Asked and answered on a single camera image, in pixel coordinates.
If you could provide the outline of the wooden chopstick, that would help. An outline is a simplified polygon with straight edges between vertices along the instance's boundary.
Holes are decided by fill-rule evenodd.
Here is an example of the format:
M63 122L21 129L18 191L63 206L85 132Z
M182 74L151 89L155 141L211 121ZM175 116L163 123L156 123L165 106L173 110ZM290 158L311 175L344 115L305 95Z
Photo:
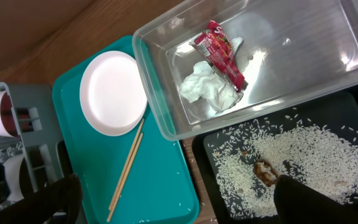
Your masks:
M130 153L127 157L127 160L126 160L126 163L124 165L124 168L121 172L121 176L119 178L119 181L116 185L116 189L114 191L114 194L112 196L112 199L111 199L111 203L109 205L109 214L108 214L108 217L107 217L107 222L109 223L112 219L112 215L116 209L116 206L117 206L117 203L121 197L121 194L122 194L122 190L124 188L124 185L126 183L126 180L127 180L127 177L129 175L129 172L131 170L131 167L133 165L133 162L135 160L135 157L136 157L136 154L137 154L137 151L139 150L139 146L140 146L140 143L142 141L142 138L143 138L143 133L140 133L135 141L134 141L134 146L133 148L130 150Z
M131 149L129 151L128 157L126 159L126 162L124 164L123 170L121 172L121 176L120 176L119 181L118 181L118 183L116 185L116 189L114 191L114 194L113 194L112 199L111 199L111 203L109 205L109 211L110 212L116 206L117 201L119 200L119 197L121 196L122 188L123 188L124 182L126 181L126 177L127 177L127 171L129 170L129 165L132 162L132 157L133 157L133 155L135 153L137 142L140 139L141 130L142 130L142 127L144 125L144 121L145 121L144 118L142 118L141 121L140 121L140 124L139 124L138 130L136 132L135 138L133 140Z

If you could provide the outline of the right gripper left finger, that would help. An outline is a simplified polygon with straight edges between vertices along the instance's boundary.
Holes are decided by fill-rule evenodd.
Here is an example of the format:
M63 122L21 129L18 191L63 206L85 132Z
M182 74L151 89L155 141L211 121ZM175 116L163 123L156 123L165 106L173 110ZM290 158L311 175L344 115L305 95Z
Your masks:
M70 174L1 210L0 224L44 223L60 210L67 213L62 223L75 223L82 199L80 179Z

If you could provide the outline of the large white plate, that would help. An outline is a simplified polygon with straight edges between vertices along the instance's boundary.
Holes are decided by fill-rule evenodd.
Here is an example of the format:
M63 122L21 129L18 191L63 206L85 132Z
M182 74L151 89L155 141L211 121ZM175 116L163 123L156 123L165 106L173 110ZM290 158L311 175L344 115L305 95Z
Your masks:
M147 107L136 60L117 50L92 59L81 78L80 105L97 132L121 136L131 131Z

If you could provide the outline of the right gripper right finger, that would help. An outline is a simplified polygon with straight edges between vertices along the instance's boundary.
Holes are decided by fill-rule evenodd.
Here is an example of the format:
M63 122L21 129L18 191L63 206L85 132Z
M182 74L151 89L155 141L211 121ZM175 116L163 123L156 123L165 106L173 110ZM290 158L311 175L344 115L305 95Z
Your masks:
M342 205L287 175L279 176L273 201L282 223L358 223L358 210Z

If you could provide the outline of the red snack wrapper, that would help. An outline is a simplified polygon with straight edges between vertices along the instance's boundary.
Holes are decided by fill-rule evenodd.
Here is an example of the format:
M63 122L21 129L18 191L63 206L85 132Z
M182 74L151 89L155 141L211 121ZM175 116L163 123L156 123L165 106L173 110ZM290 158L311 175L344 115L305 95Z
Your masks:
M245 78L235 64L232 44L218 22L210 20L191 45L230 79L237 92L241 91Z

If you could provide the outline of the white tissue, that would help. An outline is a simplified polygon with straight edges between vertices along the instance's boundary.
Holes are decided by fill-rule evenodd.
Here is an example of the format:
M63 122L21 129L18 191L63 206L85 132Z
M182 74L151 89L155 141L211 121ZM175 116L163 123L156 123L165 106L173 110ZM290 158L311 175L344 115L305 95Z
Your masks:
M193 73L184 79L178 91L190 103L205 99L217 113L232 108L243 97L243 93L238 93L207 61L193 66Z

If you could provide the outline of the grey bowl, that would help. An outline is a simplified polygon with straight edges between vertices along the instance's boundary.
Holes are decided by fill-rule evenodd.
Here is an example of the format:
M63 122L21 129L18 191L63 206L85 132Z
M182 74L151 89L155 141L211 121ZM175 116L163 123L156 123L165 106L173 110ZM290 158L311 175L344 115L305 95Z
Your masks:
M10 190L7 200L17 202L34 192L23 154L9 158L3 166Z

